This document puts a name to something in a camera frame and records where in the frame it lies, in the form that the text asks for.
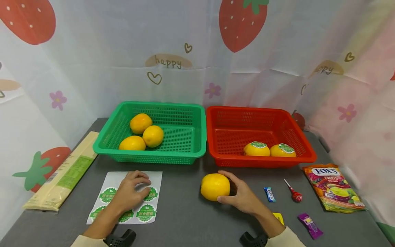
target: person's left hand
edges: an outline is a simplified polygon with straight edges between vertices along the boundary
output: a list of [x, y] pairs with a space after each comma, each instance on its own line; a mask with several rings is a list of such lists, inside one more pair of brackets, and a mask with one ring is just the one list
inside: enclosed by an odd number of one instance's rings
[[128, 172], [108, 207], [119, 211], [121, 214], [134, 208], [151, 191], [150, 187], [147, 187], [137, 192], [135, 187], [140, 183], [151, 184], [147, 174], [140, 171]]

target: person's right hand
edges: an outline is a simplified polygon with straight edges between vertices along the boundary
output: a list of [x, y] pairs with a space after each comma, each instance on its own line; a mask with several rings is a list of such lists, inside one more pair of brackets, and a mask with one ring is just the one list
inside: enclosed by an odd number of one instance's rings
[[219, 196], [217, 201], [222, 204], [229, 204], [236, 207], [238, 210], [249, 213], [256, 214], [262, 211], [265, 206], [259, 200], [258, 197], [252, 192], [250, 187], [243, 180], [236, 177], [233, 173], [226, 171], [218, 171], [219, 174], [222, 174], [232, 180], [232, 182], [237, 187], [237, 193], [235, 196]]
[[140, 183], [151, 184], [147, 174], [140, 171], [128, 172], [108, 207], [119, 210], [121, 213], [134, 208], [144, 197], [148, 196], [151, 190], [150, 187], [147, 187], [140, 192], [136, 192], [135, 187]]

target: green round sticker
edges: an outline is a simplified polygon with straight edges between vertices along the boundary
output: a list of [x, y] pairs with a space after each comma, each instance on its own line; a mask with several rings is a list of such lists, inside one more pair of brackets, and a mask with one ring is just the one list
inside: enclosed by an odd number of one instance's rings
[[155, 187], [151, 187], [151, 191], [149, 192], [148, 196], [146, 196], [143, 200], [145, 202], [150, 202], [158, 197], [158, 192], [156, 191]]
[[133, 212], [133, 209], [131, 209], [131, 210], [123, 213], [121, 215], [121, 217], [118, 219], [118, 222], [125, 223], [126, 221], [130, 220], [131, 218], [133, 218], [133, 216], [134, 216], [134, 212]]
[[251, 146], [254, 146], [256, 148], [265, 148], [265, 147], [267, 147], [267, 145], [265, 143], [258, 142], [258, 141], [251, 142]]
[[99, 198], [104, 203], [110, 203], [116, 192], [117, 189], [115, 187], [109, 187], [99, 194]]
[[284, 143], [280, 143], [278, 145], [278, 148], [283, 150], [286, 153], [294, 153], [295, 152], [295, 150], [293, 148], [291, 148], [290, 146], [288, 146], [287, 144], [284, 144]]
[[101, 212], [101, 210], [105, 209], [106, 206], [101, 206], [96, 208], [93, 212], [90, 213], [89, 217], [92, 218], [92, 221], [94, 221], [97, 217], [97, 215]]
[[140, 222], [146, 223], [152, 220], [156, 216], [156, 211], [154, 206], [150, 204], [143, 205], [137, 212], [136, 217]]

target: sleeve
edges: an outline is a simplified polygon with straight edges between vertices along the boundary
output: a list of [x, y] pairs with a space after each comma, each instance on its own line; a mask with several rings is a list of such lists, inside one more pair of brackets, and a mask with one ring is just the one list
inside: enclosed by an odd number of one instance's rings
[[108, 245], [103, 242], [103, 239], [93, 239], [79, 235], [71, 247], [108, 247]]
[[306, 247], [293, 231], [287, 227], [278, 236], [269, 238], [266, 247]]

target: red strawberry print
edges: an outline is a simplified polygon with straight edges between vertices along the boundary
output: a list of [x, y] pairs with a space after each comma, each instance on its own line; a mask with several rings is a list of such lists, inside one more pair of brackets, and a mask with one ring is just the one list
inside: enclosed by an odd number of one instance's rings
[[36, 193], [49, 177], [59, 168], [70, 154], [68, 147], [52, 148], [45, 153], [36, 152], [30, 169], [26, 172], [17, 172], [14, 177], [24, 177], [24, 187]]
[[238, 52], [258, 36], [267, 15], [269, 0], [222, 0], [220, 31], [226, 47]]
[[394, 71], [394, 75], [392, 76], [391, 79], [389, 79], [390, 81], [395, 81], [395, 71]]
[[305, 118], [302, 115], [300, 115], [300, 113], [297, 113], [295, 110], [292, 113], [292, 118], [295, 120], [295, 122], [297, 123], [297, 125], [301, 130], [305, 129], [306, 121]]
[[55, 12], [48, 0], [1, 0], [0, 19], [31, 45], [47, 42], [55, 32]]

